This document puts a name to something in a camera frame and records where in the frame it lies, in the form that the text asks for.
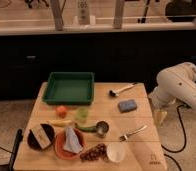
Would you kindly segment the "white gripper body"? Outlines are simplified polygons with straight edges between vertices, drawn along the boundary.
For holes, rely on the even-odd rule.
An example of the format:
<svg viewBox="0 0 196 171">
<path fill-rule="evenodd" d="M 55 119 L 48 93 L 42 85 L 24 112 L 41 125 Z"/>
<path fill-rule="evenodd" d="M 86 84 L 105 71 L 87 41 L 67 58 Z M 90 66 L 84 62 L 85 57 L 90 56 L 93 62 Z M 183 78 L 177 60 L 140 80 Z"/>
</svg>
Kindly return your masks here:
<svg viewBox="0 0 196 171">
<path fill-rule="evenodd" d="M 152 104 L 154 110 L 162 110 L 165 107 L 165 103 L 159 100 L 155 94 L 150 93 L 148 98 L 150 99 L 150 103 Z"/>
</svg>

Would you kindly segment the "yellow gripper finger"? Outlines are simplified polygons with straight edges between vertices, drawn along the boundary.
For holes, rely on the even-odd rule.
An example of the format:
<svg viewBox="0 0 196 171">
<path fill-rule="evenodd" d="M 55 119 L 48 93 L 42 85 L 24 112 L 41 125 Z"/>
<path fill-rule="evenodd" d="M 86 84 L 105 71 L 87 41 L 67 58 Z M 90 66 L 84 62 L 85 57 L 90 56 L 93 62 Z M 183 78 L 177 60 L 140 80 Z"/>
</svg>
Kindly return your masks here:
<svg viewBox="0 0 196 171">
<path fill-rule="evenodd" d="M 154 118 L 154 123 L 156 126 L 159 126 L 160 123 L 160 110 L 159 109 L 155 109 L 154 110 L 154 114 L 153 114 L 153 118 Z"/>
<path fill-rule="evenodd" d="M 160 122 L 161 125 L 164 122 L 166 116 L 167 116 L 167 111 L 162 111 L 161 112 L 161 122 Z"/>
</svg>

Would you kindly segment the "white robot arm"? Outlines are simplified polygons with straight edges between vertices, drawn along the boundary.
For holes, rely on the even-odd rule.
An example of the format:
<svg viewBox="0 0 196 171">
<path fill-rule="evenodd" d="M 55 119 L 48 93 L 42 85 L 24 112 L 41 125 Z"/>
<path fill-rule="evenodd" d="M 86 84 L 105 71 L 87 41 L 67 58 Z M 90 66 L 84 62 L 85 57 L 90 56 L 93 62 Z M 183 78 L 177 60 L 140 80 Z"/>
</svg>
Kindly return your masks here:
<svg viewBox="0 0 196 171">
<path fill-rule="evenodd" d="M 166 107 L 180 100 L 196 111 L 196 65 L 184 62 L 161 70 L 157 86 L 148 95 L 156 126 L 167 116 Z"/>
</svg>

